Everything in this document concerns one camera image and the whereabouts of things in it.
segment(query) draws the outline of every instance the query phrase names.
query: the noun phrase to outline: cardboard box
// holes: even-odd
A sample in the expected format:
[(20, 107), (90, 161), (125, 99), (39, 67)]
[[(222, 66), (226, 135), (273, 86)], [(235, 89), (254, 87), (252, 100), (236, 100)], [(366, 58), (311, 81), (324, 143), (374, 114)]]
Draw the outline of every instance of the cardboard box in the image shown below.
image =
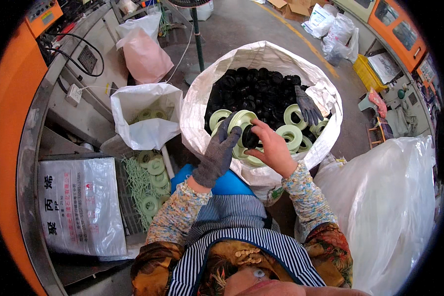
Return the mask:
[(314, 5), (324, 6), (324, 0), (268, 0), (273, 4), (273, 8), (278, 10), (285, 19), (292, 19), (298, 22), (309, 20)]

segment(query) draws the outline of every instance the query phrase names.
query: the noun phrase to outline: black electrical cable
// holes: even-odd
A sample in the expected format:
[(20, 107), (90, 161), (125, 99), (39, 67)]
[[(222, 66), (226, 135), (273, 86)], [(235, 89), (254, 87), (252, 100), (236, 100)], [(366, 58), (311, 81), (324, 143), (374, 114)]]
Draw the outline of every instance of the black electrical cable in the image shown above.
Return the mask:
[(47, 34), (49, 34), (49, 35), (53, 35), (53, 36), (57, 36), (57, 35), (69, 35), (69, 36), (73, 36), (73, 37), (75, 37), (75, 38), (77, 38), (77, 39), (80, 39), (80, 40), (84, 41), (85, 43), (87, 43), (90, 47), (92, 47), (95, 51), (97, 51), (97, 53), (98, 53), (99, 56), (100, 56), (100, 59), (102, 60), (102, 71), (100, 72), (100, 74), (95, 75), (95, 74), (92, 74), (92, 73), (87, 72), (87, 70), (85, 70), (85, 69), (83, 69), (81, 66), (79, 66), (79, 65), (77, 64), (77, 62), (74, 61), (74, 59), (71, 58), (70, 55), (68, 55), (67, 53), (65, 53), (65, 52), (62, 51), (62, 50), (55, 49), (55, 48), (48, 48), (48, 47), (46, 47), (45, 49), (46, 49), (46, 50), (50, 50), (50, 51), (59, 52), (61, 55), (67, 57), (71, 62), (73, 62), (73, 63), (77, 66), (77, 68), (79, 68), (79, 70), (83, 71), (85, 74), (87, 74), (87, 75), (89, 75), (89, 76), (92, 76), (92, 77), (99, 77), (100, 75), (102, 75), (102, 74), (104, 73), (104, 67), (105, 67), (105, 66), (104, 66), (104, 57), (102, 56), (102, 54), (100, 53), (100, 51), (99, 51), (97, 48), (95, 48), (95, 46), (93, 46), (92, 44), (90, 44), (86, 39), (83, 39), (82, 37), (77, 36), (77, 35), (75, 35), (75, 34), (71, 34), (71, 33), (57, 33), (57, 34), (47, 33)]
[(64, 84), (62, 84), (61, 78), (59, 78), (59, 76), (58, 76), (58, 79), (56, 81), (58, 81), (58, 85), (62, 89), (62, 91), (67, 94), (68, 90), (64, 87)]

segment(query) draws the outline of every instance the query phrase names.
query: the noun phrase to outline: power socket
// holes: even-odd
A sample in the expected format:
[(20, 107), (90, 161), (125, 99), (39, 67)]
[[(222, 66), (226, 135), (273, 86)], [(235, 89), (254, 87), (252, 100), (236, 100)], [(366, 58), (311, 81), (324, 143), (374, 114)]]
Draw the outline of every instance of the power socket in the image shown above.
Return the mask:
[(82, 90), (75, 84), (72, 84), (69, 89), (68, 93), (66, 94), (66, 101), (73, 105), (74, 107), (77, 107), (80, 103), (80, 98), (82, 97)]

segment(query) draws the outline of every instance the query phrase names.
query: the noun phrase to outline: yellow floor line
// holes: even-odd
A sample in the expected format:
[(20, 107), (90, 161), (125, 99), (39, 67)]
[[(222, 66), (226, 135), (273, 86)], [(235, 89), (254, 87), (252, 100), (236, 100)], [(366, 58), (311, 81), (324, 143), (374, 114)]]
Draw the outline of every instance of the yellow floor line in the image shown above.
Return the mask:
[(302, 41), (305, 42), (305, 44), (308, 45), (309, 49), (320, 59), (320, 61), (326, 66), (326, 68), (331, 72), (332, 75), (334, 75), (335, 78), (339, 78), (339, 75), (337, 74), (336, 69), (332, 67), (329, 62), (324, 59), (324, 56), (320, 54), (320, 52), (309, 42), (306, 37), (304, 37), (298, 30), (296, 30), (293, 26), (291, 26), (290, 23), (288, 23), (284, 18), (282, 18), (279, 13), (272, 11), (268, 7), (258, 4), (262, 9), (268, 11), (271, 13), (274, 17), (276, 17), (280, 22), (282, 22), (285, 26), (287, 26), (291, 31), (293, 31), (299, 38), (301, 38)]

